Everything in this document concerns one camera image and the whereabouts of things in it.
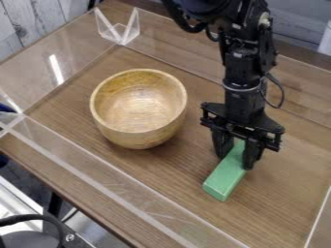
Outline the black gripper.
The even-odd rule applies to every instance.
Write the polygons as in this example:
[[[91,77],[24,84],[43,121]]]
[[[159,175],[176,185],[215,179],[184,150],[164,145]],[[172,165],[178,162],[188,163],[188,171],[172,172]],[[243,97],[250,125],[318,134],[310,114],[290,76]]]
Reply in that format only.
[[[223,103],[204,102],[200,124],[212,133],[215,153],[224,159],[234,147],[234,139],[244,141],[242,166],[250,171],[266,149],[280,149],[284,127],[266,113],[267,85],[259,83],[250,90],[226,89]]]

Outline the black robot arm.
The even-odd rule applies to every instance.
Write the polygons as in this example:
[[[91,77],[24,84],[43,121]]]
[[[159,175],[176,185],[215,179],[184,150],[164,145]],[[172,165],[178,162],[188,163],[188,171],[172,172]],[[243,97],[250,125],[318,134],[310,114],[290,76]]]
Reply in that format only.
[[[267,0],[161,0],[168,14],[188,33],[204,32],[219,44],[226,77],[223,103],[203,103],[200,124],[210,128],[216,154],[226,158],[234,141],[244,141],[242,168],[255,167],[267,149],[280,148],[284,127],[266,107],[270,74],[276,65],[272,17]]]

